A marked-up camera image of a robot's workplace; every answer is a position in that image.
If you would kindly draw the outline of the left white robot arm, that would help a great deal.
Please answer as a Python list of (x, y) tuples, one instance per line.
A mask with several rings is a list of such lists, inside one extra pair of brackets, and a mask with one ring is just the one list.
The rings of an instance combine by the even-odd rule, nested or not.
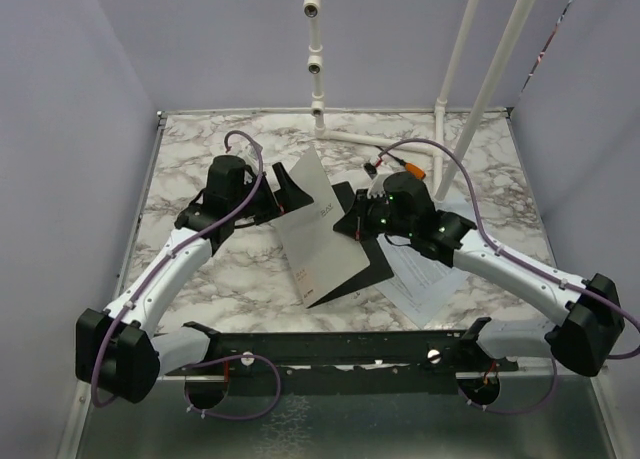
[(205, 187), (177, 216), (162, 250), (138, 279), (103, 310), (86, 309), (75, 326), (75, 376), (94, 391), (130, 403), (144, 399), (156, 380), (190, 365), (206, 374), (221, 350), (203, 326), (156, 333), (160, 319), (193, 274), (234, 233), (239, 220), (255, 224), (312, 204), (281, 163), (273, 166), (272, 190), (263, 165), (248, 157), (214, 158)]

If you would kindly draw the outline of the grey black folder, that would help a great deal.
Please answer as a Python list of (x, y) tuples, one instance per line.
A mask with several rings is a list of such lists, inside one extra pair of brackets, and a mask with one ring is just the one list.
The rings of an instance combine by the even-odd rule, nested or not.
[(329, 302), (393, 277), (375, 239), (356, 242), (333, 230), (355, 198), (349, 182), (331, 184), (312, 147), (302, 154), (289, 175), (313, 202), (272, 224), (304, 307)]

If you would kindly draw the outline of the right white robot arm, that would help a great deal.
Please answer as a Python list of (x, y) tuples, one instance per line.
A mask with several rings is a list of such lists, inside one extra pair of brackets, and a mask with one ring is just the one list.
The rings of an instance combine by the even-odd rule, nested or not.
[(615, 283), (583, 279), (534, 260), (488, 235), (479, 222), (437, 208), (426, 185), (402, 172), (359, 189), (336, 232), (356, 241), (380, 235), (406, 239), (421, 256), (474, 274), (523, 300), (538, 319), (482, 319), (459, 346), (461, 362), (481, 370), (494, 359), (553, 358), (570, 371), (596, 376), (624, 329)]

